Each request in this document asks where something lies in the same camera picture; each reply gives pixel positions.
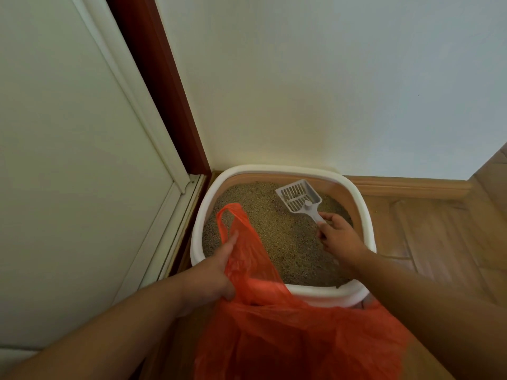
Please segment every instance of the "litter box rim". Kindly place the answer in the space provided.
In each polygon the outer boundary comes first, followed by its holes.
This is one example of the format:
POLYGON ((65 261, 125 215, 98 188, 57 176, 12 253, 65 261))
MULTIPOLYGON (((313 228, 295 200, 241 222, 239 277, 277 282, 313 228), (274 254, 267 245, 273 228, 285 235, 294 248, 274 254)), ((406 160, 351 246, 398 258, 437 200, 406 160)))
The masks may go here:
MULTIPOLYGON (((345 176, 340 175, 339 173, 320 169, 293 167, 288 165, 238 165, 222 172, 213 182, 211 187, 209 187, 209 190, 206 192, 206 195, 202 200, 199 211, 197 212, 190 244, 190 260, 192 262, 192 266, 205 259, 204 252, 202 250, 202 232, 206 220, 206 212, 216 192, 230 177, 249 173, 291 174, 301 177, 324 179, 342 185, 350 192, 358 208, 363 227, 364 244, 371 251, 377 253, 370 212, 368 211, 363 196, 359 192, 358 188, 345 176)), ((306 301, 309 305, 321 307, 354 306, 364 300, 364 298, 370 293, 360 281, 355 279, 338 288, 310 287, 293 284, 285 284, 285 286, 293 295, 303 301, 306 301)))

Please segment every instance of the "orange plastic bag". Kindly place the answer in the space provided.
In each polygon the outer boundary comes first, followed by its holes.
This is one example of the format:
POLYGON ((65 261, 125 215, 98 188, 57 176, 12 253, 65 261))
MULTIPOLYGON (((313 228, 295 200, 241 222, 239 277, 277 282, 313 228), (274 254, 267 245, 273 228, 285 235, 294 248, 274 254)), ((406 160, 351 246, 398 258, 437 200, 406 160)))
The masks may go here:
POLYGON ((234 216, 239 232, 226 275, 233 301, 220 300, 201 336, 196 379, 395 379, 401 373, 408 330, 378 303, 367 310, 318 308, 295 298, 271 263, 239 204, 217 214, 234 216))

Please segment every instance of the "white plastic scoop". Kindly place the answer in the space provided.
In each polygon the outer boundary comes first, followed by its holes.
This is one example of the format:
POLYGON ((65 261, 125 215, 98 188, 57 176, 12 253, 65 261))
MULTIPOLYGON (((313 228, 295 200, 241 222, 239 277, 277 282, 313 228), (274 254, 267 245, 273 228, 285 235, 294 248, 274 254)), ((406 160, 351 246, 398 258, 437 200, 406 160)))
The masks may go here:
POLYGON ((305 179, 282 186, 275 191, 292 213, 307 214, 316 223, 325 222, 317 211, 322 198, 305 179))

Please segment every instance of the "litter box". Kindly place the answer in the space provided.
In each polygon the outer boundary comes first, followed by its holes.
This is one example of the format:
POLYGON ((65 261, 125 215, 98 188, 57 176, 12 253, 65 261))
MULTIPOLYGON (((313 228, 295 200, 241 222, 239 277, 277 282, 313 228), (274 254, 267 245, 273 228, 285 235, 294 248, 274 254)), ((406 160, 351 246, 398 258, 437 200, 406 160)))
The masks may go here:
MULTIPOLYGON (((202 250, 202 230, 215 201, 227 188, 255 181, 272 182, 282 186, 301 178, 307 179, 316 191, 331 196, 343 205, 352 218, 355 231, 370 250, 377 252, 370 213, 358 188, 349 179, 338 173, 320 169, 283 165, 239 165, 221 173, 204 196, 192 232, 190 247, 192 265, 205 259, 202 250)), ((358 280, 349 281, 338 288, 289 284, 286 284, 286 287, 297 298, 306 301, 311 306, 320 307, 354 306, 369 293, 358 280)))

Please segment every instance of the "white door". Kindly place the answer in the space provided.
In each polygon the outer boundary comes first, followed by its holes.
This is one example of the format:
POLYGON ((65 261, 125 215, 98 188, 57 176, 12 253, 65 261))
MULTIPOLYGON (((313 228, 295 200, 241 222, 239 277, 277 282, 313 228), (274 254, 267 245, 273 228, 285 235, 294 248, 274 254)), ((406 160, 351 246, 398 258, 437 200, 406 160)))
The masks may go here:
POLYGON ((40 349, 139 287, 189 178, 104 0, 0 0, 0 47, 0 348, 40 349))

